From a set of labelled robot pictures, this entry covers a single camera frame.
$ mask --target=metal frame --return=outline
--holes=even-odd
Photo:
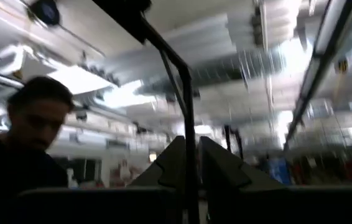
[[[185,202],[188,210],[189,224],[199,224],[200,214],[198,210],[198,174],[196,162],[196,144],[194,130],[194,110],[192,79],[189,67],[186,62],[170,47],[161,35],[147,22],[140,11],[136,11],[131,5],[124,1],[112,1],[112,5],[105,5],[103,1],[93,0],[119,25],[128,31],[136,40],[148,40],[157,48],[164,61],[165,68],[176,96],[183,111],[185,123],[186,141],[186,181],[185,181]],[[172,62],[182,80],[182,92],[177,86],[175,77],[170,70],[168,59]]]
[[[244,160],[244,152],[243,152],[243,140],[241,139],[241,135],[239,134],[239,131],[236,130],[234,132],[234,135],[236,137],[236,142],[238,145],[238,152],[239,152],[239,157]]]
[[[296,103],[296,107],[294,110],[294,119],[289,126],[289,131],[286,137],[286,141],[284,144],[284,150],[289,149],[289,140],[293,137],[296,132],[297,125],[302,122],[302,117],[306,112],[307,106],[310,103],[310,100],[313,98],[317,88],[319,87],[323,77],[325,76],[327,69],[332,63],[333,57],[340,46],[340,42],[342,41],[341,37],[344,32],[346,32],[347,27],[349,27],[352,17],[352,1],[346,1],[343,6],[342,12],[336,23],[335,29],[331,35],[331,38],[328,42],[327,48],[324,52],[317,52],[318,37],[322,32],[329,32],[329,30],[322,30],[324,18],[329,10],[329,3],[327,6],[327,11],[323,16],[323,22],[321,24],[320,31],[317,35],[317,40],[315,43],[312,59],[310,61],[310,65],[305,74],[305,78],[302,82],[302,87],[300,89],[299,98]],[[318,69],[313,71],[311,68],[314,67],[314,64],[319,62]]]
[[[230,126],[225,125],[225,137],[226,137],[226,145],[227,145],[227,150],[231,152],[231,143],[230,143]]]
[[[176,66],[180,78],[182,79],[183,95],[177,86],[175,77],[171,74],[170,69],[167,68],[169,67],[167,60],[164,60],[164,65],[167,68],[168,76],[176,92],[176,96],[178,96],[180,108],[185,110],[183,112],[186,139],[185,201],[187,203],[188,222],[190,224],[198,224],[200,222],[200,214],[198,210],[198,174],[196,162],[197,147],[195,145],[193,88],[189,67],[143,17],[141,17],[141,20],[147,40],[159,50],[163,60],[168,58]]]

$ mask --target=black metal pole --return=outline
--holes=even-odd
[[[193,88],[190,72],[187,67],[179,68],[183,83],[183,99],[187,109],[184,117],[186,138],[186,203],[188,210],[188,223],[199,224],[200,214],[198,209],[198,174],[194,130]]]
[[[186,105],[185,105],[184,100],[182,98],[182,92],[180,91],[180,88],[176,82],[175,76],[173,75],[172,70],[170,69],[168,57],[166,56],[166,53],[163,50],[160,50],[159,53],[161,54],[161,58],[164,63],[166,72],[168,73],[170,83],[172,84],[172,87],[174,88],[174,92],[176,94],[176,99],[178,101],[180,109],[182,110],[184,117],[186,117],[186,115],[187,115]]]
[[[226,137],[226,145],[227,145],[227,150],[231,152],[231,144],[230,144],[230,126],[225,125],[225,137]]]
[[[236,142],[238,145],[238,152],[239,152],[239,156],[242,160],[244,160],[244,153],[243,153],[243,141],[241,139],[241,135],[239,134],[239,131],[235,131],[234,135],[236,136]]]

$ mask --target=dark shirt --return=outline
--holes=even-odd
[[[25,190],[67,185],[66,171],[46,152],[9,149],[0,141],[0,202]]]

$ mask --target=pipe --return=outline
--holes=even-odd
[[[323,42],[320,42],[320,40],[317,37],[316,44],[315,44],[315,50],[313,51],[312,55],[312,60],[310,61],[309,69],[307,69],[305,78],[303,80],[303,85],[300,89],[300,94],[299,94],[299,99],[297,101],[297,106],[294,111],[294,119],[290,124],[288,135],[285,139],[285,144],[284,144],[284,150],[287,150],[289,148],[288,142],[294,135],[296,131],[296,127],[299,124],[299,122],[302,120],[302,116],[304,115],[307,106],[310,102],[310,100],[313,98],[315,91],[317,90],[318,86],[320,85],[320,82],[322,81],[322,78],[325,76],[327,69],[331,65],[331,62],[333,60],[333,57],[335,56],[336,50],[340,46],[340,42],[343,40],[343,34],[346,32],[346,29],[351,25],[352,21],[352,1],[346,1],[339,19],[336,20],[336,18],[331,18],[329,19],[329,13],[334,13],[330,12],[330,5],[332,3],[335,3],[336,0],[332,0],[330,4],[327,7],[327,12],[323,17],[323,22],[321,24],[320,31],[318,33],[318,37],[324,36],[324,32],[329,32],[329,29],[326,29],[330,25],[326,23],[326,19],[328,18],[328,22],[336,22],[335,29],[332,32],[332,35],[329,38],[328,45],[326,49],[322,49],[320,46],[324,45]],[[313,71],[311,68],[314,67],[314,76],[311,74]]]

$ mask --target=dark hair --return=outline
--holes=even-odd
[[[59,81],[50,77],[35,77],[29,80],[19,91],[7,99],[7,103],[16,108],[24,107],[35,100],[50,99],[67,104],[73,109],[72,93]]]

